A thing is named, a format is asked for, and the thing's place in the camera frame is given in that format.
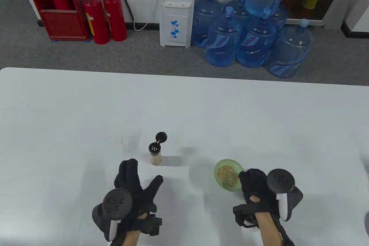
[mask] gray carpet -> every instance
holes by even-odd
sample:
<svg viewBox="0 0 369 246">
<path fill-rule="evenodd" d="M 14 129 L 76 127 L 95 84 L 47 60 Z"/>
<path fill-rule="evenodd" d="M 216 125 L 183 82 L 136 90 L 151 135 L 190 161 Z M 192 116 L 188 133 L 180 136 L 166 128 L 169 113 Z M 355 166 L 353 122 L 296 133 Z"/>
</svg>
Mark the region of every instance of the gray carpet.
<svg viewBox="0 0 369 246">
<path fill-rule="evenodd" d="M 128 39 L 100 46 L 94 42 L 51 43 L 27 0 L 0 0 L 0 68 L 122 72 L 250 80 L 280 80 L 264 69 L 234 62 L 207 64 L 204 50 L 161 47 L 158 31 L 128 31 Z M 298 74 L 286 81 L 369 85 L 369 39 L 347 39 L 339 31 L 312 29 L 315 46 Z"/>
</svg>

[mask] white water dispenser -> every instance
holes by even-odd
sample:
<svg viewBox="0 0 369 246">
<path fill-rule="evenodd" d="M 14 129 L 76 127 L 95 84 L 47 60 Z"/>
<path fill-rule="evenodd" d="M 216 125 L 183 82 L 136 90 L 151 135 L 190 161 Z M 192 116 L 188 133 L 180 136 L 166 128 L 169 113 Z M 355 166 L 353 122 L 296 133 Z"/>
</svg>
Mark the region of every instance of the white water dispenser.
<svg viewBox="0 0 369 246">
<path fill-rule="evenodd" d="M 190 47 L 195 0 L 161 0 L 160 45 Z"/>
</svg>

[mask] hand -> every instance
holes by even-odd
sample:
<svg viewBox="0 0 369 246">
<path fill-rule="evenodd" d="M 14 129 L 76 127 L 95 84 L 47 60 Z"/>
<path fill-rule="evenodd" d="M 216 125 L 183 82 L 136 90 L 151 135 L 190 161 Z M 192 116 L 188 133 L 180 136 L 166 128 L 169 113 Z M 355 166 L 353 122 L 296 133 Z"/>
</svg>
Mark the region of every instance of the hand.
<svg viewBox="0 0 369 246">
<path fill-rule="evenodd" d="M 116 238 L 111 246 L 122 245 L 127 230 L 130 229 L 136 219 L 145 219 L 150 212 L 155 213 L 157 211 L 153 199 L 162 183 L 163 177 L 158 175 L 146 189 L 142 189 L 140 178 L 138 177 L 137 160 L 124 160 L 120 164 L 114 185 L 116 188 L 125 188 L 131 193 L 133 207 L 128 216 L 118 224 Z"/>
<path fill-rule="evenodd" d="M 266 174 L 259 169 L 249 169 L 238 175 L 247 204 L 258 203 L 255 212 L 278 212 L 278 202 L 267 183 Z"/>
<path fill-rule="evenodd" d="M 119 166 L 119 173 L 114 181 L 116 188 L 125 188 L 132 194 L 133 208 L 131 214 L 135 218 L 140 215 L 140 212 L 156 212 L 157 207 L 153 203 L 153 199 L 163 183 L 163 177 L 158 175 L 143 190 L 138 177 L 137 167 L 137 160 L 124 160 Z"/>
<path fill-rule="evenodd" d="M 250 197 L 250 200 L 253 201 L 254 203 L 260 202 L 260 199 L 254 195 Z"/>
<path fill-rule="evenodd" d="M 137 217 L 137 219 L 146 219 L 146 217 L 147 217 L 147 213 L 144 213 L 140 215 L 139 217 Z"/>
</svg>

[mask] green bowl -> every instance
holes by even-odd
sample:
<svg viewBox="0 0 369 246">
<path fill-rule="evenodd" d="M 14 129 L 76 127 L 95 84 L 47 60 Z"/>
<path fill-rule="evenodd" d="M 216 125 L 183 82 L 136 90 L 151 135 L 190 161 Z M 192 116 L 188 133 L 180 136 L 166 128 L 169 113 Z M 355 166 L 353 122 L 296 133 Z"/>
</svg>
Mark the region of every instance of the green bowl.
<svg viewBox="0 0 369 246">
<path fill-rule="evenodd" d="M 244 171 L 241 164 L 239 164 L 237 161 L 235 161 L 233 159 L 222 159 L 222 160 L 218 161 L 218 163 L 215 165 L 215 168 L 214 168 L 214 178 L 215 178 L 216 182 L 218 183 L 218 185 L 221 188 L 224 188 L 225 190 L 228 190 L 228 191 L 231 191 L 231 192 L 240 190 L 242 188 L 242 186 L 241 186 L 241 182 L 238 178 L 237 178 L 236 185 L 234 185 L 232 187 L 223 184 L 219 180 L 218 170 L 219 170 L 220 167 L 222 167 L 224 165 L 229 165 L 229 166 L 233 167 L 234 170 L 237 172 L 237 174 L 240 173 L 241 171 Z"/>
</svg>

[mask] salt shaker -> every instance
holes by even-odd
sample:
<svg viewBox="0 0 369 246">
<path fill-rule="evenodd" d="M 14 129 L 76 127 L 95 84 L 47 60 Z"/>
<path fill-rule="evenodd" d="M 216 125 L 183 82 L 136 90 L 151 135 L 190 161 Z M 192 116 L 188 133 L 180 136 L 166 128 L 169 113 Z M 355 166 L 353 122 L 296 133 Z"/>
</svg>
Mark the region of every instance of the salt shaker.
<svg viewBox="0 0 369 246">
<path fill-rule="evenodd" d="M 158 166 L 161 164 L 162 158 L 161 158 L 161 146 L 160 143 L 166 142 L 167 135 L 164 132 L 159 132 L 155 136 L 156 142 L 153 142 L 149 145 L 149 152 L 150 152 L 150 160 L 151 163 L 155 166 Z"/>
</svg>

